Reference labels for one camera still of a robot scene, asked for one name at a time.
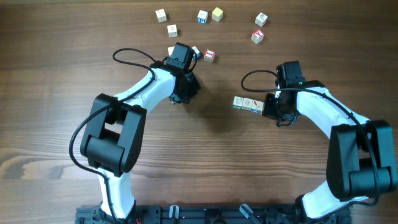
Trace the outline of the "wooden block plain back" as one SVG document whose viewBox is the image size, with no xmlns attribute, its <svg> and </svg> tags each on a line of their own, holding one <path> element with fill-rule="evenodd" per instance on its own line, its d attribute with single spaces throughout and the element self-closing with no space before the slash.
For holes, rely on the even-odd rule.
<svg viewBox="0 0 398 224">
<path fill-rule="evenodd" d="M 243 98 L 242 109 L 251 111 L 253 105 L 253 99 Z"/>
</svg>

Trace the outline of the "wooden block red side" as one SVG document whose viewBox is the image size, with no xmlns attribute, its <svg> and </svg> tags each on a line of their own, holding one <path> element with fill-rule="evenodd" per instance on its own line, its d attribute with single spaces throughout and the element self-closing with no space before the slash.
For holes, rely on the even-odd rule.
<svg viewBox="0 0 398 224">
<path fill-rule="evenodd" d="M 169 56 L 171 56 L 174 51 L 174 47 L 169 47 L 167 50 L 168 50 Z"/>
</svg>

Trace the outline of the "wooden block green side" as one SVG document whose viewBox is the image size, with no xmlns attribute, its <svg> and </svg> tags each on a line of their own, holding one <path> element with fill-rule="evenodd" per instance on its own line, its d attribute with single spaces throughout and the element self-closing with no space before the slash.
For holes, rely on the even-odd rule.
<svg viewBox="0 0 398 224">
<path fill-rule="evenodd" d="M 243 108 L 243 99 L 239 96 L 235 96 L 233 100 L 233 108 L 241 110 Z"/>
</svg>

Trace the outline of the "wooden block yellow top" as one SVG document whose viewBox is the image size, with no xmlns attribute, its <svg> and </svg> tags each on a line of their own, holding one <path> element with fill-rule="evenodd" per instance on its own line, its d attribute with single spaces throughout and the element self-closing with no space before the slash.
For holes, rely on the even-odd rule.
<svg viewBox="0 0 398 224">
<path fill-rule="evenodd" d="M 208 18 L 208 12 L 207 11 L 203 11 L 203 10 L 199 10 L 198 15 L 197 15 L 198 23 L 206 24 L 207 18 Z"/>
</svg>

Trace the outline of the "wooden block red X top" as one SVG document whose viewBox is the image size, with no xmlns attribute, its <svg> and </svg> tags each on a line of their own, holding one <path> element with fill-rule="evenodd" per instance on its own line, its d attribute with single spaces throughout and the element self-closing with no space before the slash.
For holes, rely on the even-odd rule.
<svg viewBox="0 0 398 224">
<path fill-rule="evenodd" d="M 251 40 L 255 44 L 258 44 L 263 40 L 264 36 L 265 36 L 265 33 L 262 30 L 258 29 L 252 33 Z"/>
</svg>

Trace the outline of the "wooden block red 9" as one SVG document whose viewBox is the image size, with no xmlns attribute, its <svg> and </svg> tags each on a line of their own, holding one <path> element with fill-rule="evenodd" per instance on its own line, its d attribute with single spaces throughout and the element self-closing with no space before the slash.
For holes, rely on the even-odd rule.
<svg viewBox="0 0 398 224">
<path fill-rule="evenodd" d="M 257 24 L 259 27 L 263 27 L 265 23 L 267 22 L 268 16 L 262 12 L 260 12 L 255 19 L 255 24 Z"/>
</svg>

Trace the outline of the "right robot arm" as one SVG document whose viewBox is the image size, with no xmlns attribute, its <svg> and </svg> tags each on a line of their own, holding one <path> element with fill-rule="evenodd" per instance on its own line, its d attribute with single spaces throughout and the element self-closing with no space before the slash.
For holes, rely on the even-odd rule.
<svg viewBox="0 0 398 224">
<path fill-rule="evenodd" d="M 263 116 L 276 120 L 277 126 L 290 126 L 298 116 L 306 116 L 330 140 L 326 180 L 298 198 L 303 220 L 325 220 L 397 188 L 394 140 L 386 121 L 355 113 L 321 82 L 307 81 L 298 61 L 279 65 L 274 75 L 277 91 L 267 94 Z"/>
</svg>

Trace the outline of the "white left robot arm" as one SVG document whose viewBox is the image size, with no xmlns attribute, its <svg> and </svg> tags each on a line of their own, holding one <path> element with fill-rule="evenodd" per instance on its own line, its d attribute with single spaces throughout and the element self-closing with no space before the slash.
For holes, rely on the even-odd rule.
<svg viewBox="0 0 398 224">
<path fill-rule="evenodd" d="M 138 223 L 130 171 L 141 152 L 146 116 L 165 98 L 173 104 L 190 102 L 200 89 L 193 73 L 197 60 L 190 46 L 177 42 L 171 55 L 154 60 L 133 87 L 115 96 L 98 95 L 89 117 L 77 127 L 84 132 L 80 153 L 88 161 L 79 167 L 101 183 L 101 222 Z"/>
</svg>

